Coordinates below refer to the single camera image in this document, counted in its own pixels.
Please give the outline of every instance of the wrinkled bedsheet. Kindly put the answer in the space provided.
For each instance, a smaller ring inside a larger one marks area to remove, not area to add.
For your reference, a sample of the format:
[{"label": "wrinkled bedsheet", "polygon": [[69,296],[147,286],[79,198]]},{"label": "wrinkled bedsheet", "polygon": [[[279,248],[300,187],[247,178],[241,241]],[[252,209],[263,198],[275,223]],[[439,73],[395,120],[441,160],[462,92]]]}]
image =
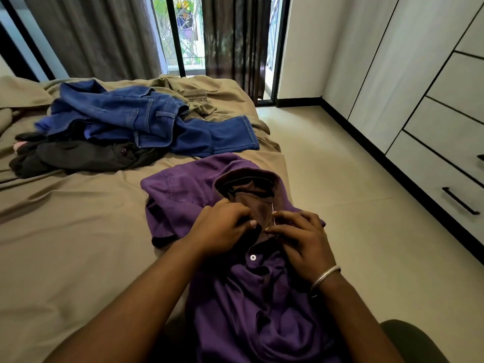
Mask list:
[{"label": "wrinkled bedsheet", "polygon": [[[0,78],[0,361],[5,363],[44,360],[154,262],[159,254],[150,242],[145,218],[148,195],[140,181],[195,160],[167,154],[150,166],[116,173],[67,176],[55,171],[16,178],[8,168],[15,155],[14,137],[32,130],[46,114],[61,82],[41,85]],[[148,81],[100,84],[108,90],[153,86],[189,103],[189,117],[224,120],[247,115],[260,150],[239,155],[277,173],[289,190],[279,146],[233,80],[162,75]],[[170,321],[183,314],[184,302],[185,296]]]}]

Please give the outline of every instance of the black baseboard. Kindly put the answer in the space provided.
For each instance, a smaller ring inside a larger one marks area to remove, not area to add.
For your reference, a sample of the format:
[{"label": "black baseboard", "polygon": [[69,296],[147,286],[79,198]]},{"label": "black baseboard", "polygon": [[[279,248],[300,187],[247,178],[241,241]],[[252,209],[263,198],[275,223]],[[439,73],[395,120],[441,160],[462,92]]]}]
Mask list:
[{"label": "black baseboard", "polygon": [[336,109],[321,98],[321,107],[390,173],[420,204],[427,209],[457,240],[484,265],[484,245],[452,218],[429,195],[407,177],[385,154],[360,133]]},{"label": "black baseboard", "polygon": [[278,108],[304,107],[307,105],[321,105],[321,101],[321,97],[276,99],[275,106]]}]

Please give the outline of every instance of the grey curtain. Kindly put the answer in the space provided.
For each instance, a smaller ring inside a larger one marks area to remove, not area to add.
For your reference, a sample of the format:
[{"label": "grey curtain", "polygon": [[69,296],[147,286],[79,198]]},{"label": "grey curtain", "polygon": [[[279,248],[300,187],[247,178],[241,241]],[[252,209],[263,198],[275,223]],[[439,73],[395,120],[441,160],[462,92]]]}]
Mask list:
[{"label": "grey curtain", "polygon": [[153,79],[160,72],[144,0],[25,0],[70,77]]},{"label": "grey curtain", "polygon": [[254,103],[264,95],[270,0],[202,0],[207,76],[239,83]]}]

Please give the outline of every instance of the black drawer handle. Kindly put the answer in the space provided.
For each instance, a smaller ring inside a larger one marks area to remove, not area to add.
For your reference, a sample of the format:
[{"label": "black drawer handle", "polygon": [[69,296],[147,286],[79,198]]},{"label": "black drawer handle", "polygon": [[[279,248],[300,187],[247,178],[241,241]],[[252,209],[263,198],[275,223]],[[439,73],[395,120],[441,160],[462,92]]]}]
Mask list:
[{"label": "black drawer handle", "polygon": [[464,209],[466,209],[472,215],[479,215],[481,213],[480,211],[472,210],[464,201],[462,201],[460,198],[454,195],[448,187],[443,187],[442,189],[447,195],[449,195],[451,198],[457,201]]}]

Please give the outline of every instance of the forearm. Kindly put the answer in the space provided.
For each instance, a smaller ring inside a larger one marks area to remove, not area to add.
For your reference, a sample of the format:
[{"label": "forearm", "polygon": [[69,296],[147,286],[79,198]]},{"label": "forearm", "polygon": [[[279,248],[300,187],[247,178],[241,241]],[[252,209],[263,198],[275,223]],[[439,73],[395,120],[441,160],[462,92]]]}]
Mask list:
[{"label": "forearm", "polygon": [[187,240],[175,242],[99,315],[57,347],[45,362],[142,361],[201,259],[200,252]]},{"label": "forearm", "polygon": [[404,363],[353,286],[333,273],[320,285],[355,363]]}]

